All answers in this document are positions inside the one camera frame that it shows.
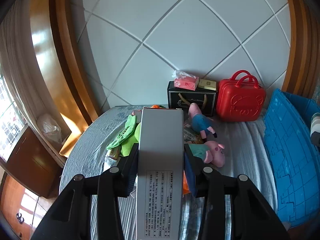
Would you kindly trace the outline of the pink tissue pack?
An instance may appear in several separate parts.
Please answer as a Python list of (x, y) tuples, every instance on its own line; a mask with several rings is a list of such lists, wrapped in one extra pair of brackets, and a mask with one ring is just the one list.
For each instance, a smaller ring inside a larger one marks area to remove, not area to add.
[(181, 70), (175, 70), (172, 77), (174, 78), (174, 87), (192, 91), (196, 90), (200, 80), (198, 76), (188, 74)]

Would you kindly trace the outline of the black gift bag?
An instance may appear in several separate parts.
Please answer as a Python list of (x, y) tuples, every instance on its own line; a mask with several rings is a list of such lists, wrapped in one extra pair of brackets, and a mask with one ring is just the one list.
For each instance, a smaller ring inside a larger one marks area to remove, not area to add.
[(182, 88), (176, 88), (174, 82), (170, 81), (167, 87), (168, 107), (181, 108), (188, 111), (192, 103), (196, 103), (202, 114), (213, 116), (216, 112), (217, 91), (196, 88), (195, 91)]

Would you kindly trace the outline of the duck plush green hood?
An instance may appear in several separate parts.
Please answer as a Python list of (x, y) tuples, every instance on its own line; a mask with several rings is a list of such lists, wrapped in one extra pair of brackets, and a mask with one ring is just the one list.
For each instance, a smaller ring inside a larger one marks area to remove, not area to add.
[(162, 105), (152, 105), (150, 108), (155, 108), (155, 109), (166, 109), (166, 107)]

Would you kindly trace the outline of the blue-bodied pig plush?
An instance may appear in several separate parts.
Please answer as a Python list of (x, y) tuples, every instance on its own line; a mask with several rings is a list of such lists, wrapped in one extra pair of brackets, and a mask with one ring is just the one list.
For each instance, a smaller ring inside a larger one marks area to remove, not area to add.
[(212, 134), (214, 138), (217, 138), (217, 133), (215, 129), (213, 129), (212, 120), (202, 114), (196, 103), (190, 104), (188, 115), (191, 128), (199, 133), (202, 139), (206, 139), (209, 134)]

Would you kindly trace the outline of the wooden side cabinet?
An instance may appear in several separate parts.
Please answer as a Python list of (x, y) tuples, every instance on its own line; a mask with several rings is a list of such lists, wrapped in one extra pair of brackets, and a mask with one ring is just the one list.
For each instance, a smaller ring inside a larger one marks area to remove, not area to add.
[(20, 133), (18, 141), (9, 151), (8, 159), (1, 157), (1, 167), (36, 195), (45, 198), (56, 195), (54, 190), (62, 168), (29, 126), (25, 126)]

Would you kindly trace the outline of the red bear suitcase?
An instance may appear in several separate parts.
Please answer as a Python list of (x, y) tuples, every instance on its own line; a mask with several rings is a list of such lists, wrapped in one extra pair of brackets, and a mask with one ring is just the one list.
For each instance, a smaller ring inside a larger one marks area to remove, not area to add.
[(218, 84), (216, 113), (225, 122), (255, 121), (266, 99), (266, 90), (247, 70), (235, 72)]

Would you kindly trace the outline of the orange-dressed pig plush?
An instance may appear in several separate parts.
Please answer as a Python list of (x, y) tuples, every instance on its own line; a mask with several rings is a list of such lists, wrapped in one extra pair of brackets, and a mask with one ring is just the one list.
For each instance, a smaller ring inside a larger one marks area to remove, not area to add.
[(189, 194), (189, 193), (190, 193), (190, 190), (189, 190), (187, 178), (186, 178), (185, 172), (184, 172), (183, 173), (183, 195)]

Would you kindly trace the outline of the grey long box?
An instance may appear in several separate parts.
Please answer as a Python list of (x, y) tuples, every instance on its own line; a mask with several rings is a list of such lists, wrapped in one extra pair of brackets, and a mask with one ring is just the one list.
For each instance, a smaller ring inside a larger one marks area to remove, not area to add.
[(137, 239), (178, 239), (183, 191), (183, 112), (144, 108), (140, 124)]

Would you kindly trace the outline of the blue plastic crate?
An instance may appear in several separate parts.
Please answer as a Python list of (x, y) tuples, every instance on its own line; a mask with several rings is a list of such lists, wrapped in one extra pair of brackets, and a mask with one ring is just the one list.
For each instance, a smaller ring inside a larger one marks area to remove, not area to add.
[(273, 91), (264, 117), (264, 145), (277, 189), (277, 215), (292, 227), (319, 213), (319, 148), (311, 142), (312, 100)]

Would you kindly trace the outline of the green frog hat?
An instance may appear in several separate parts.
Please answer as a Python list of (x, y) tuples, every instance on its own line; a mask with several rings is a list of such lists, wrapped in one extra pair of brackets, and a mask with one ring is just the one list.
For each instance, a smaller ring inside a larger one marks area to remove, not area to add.
[(107, 150), (111, 150), (120, 146), (125, 140), (129, 139), (131, 135), (134, 133), (136, 129), (136, 115), (129, 115), (127, 117), (127, 121), (125, 122), (124, 128), (120, 131), (120, 133), (115, 137), (115, 139), (108, 144), (106, 147)]

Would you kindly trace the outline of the green frog plush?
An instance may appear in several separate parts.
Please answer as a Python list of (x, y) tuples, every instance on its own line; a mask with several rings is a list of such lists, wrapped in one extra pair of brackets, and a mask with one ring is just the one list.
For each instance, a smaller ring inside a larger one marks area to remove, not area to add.
[(127, 157), (130, 154), (133, 145), (140, 142), (140, 128), (141, 123), (136, 126), (135, 131), (129, 136), (129, 138), (121, 144), (122, 156)]

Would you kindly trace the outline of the gold small box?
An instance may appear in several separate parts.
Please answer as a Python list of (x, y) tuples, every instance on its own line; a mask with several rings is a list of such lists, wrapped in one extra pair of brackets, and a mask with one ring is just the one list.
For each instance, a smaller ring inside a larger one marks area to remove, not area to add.
[(216, 81), (212, 81), (212, 80), (199, 79), (199, 83), (198, 83), (197, 87), (202, 88), (202, 89), (216, 91), (217, 90), (217, 83), (216, 83)]

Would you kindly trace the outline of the teal-dressed pig plush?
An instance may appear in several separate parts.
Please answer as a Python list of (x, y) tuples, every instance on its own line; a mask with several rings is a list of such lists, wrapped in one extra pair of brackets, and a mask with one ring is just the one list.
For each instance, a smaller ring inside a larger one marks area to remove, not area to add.
[(216, 141), (207, 141), (204, 144), (187, 144), (193, 156), (201, 158), (205, 164), (213, 164), (220, 168), (225, 164), (223, 150), (225, 146)]

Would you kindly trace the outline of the plastic bag on shelf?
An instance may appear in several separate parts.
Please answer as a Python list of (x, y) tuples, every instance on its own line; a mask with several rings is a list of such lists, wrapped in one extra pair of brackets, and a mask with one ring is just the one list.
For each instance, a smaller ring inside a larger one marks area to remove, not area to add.
[(49, 114), (41, 115), (37, 120), (37, 125), (47, 140), (62, 143), (61, 127)]

